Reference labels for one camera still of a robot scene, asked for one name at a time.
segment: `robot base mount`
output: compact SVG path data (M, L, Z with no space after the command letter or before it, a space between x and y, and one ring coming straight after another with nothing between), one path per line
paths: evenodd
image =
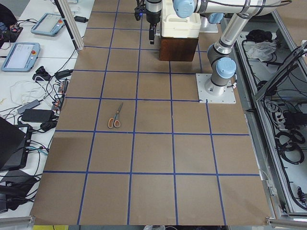
M236 98L232 87L225 88L224 93L219 96L214 96L205 90L205 83L208 79L210 79L211 75L212 74L196 74L198 98L200 103L208 102L209 104L235 104Z

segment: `black laptop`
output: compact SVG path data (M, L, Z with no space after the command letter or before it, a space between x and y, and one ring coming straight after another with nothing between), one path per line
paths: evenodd
M0 117L0 170L25 167L30 145L29 125L14 126Z

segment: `blue joint cap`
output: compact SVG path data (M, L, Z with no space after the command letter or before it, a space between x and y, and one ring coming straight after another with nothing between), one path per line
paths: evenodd
M208 22L211 24L217 24L224 18L223 13L212 13L208 17Z
M229 57L223 57L217 61L216 71L221 78L229 79L236 72L236 63Z
M194 0L174 0L174 10L179 18L187 18L194 13Z

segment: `orange scissors handle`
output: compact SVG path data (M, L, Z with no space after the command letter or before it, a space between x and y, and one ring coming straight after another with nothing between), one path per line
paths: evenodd
M121 126L120 121L115 120L114 123L113 123L113 127L114 127L114 128L119 128L120 126Z
M107 123L107 127L108 128L113 128L113 126L114 126L114 118L110 118L109 122Z

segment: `white bin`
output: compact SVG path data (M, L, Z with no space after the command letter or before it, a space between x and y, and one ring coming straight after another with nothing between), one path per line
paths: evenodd
M162 0L162 32L163 37L196 38L201 29L201 17L193 13L190 17L179 18L173 8L172 0Z

